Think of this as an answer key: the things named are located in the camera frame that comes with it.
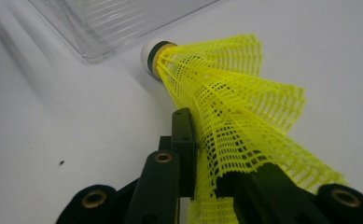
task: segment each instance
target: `yellow mesh skirt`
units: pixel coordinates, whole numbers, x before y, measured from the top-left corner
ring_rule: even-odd
[[[176,107],[188,107],[198,150],[195,200],[188,223],[238,223],[232,198],[215,195],[216,179],[277,164],[302,189],[345,184],[342,176],[286,136],[305,103],[303,89],[259,78],[253,35],[170,47],[155,69]]]

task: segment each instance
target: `transparent plastic box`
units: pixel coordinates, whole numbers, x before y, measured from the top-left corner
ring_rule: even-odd
[[[29,0],[86,59],[108,52],[217,0]]]

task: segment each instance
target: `white table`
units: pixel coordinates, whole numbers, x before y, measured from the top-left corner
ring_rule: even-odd
[[[306,89],[290,136],[363,192],[363,1],[220,1],[87,63],[27,0],[2,0],[0,224],[54,223],[79,190],[140,175],[175,110],[140,64],[148,40],[249,33],[262,77]]]

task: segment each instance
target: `shuttlecock cork base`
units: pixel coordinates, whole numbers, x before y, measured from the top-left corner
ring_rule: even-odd
[[[177,46],[175,43],[162,39],[153,39],[147,42],[141,50],[141,63],[144,68],[156,78],[161,78],[155,64],[162,51]]]

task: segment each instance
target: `screw hole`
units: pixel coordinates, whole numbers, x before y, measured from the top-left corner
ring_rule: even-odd
[[[106,193],[100,189],[92,190],[82,199],[82,205],[86,208],[95,208],[104,203]]]
[[[361,205],[361,201],[355,196],[353,193],[343,190],[343,189],[334,189],[331,192],[332,198],[334,198],[338,203],[349,207],[359,207]]]
[[[172,156],[168,153],[161,153],[156,155],[155,161],[157,162],[168,162],[172,159]]]

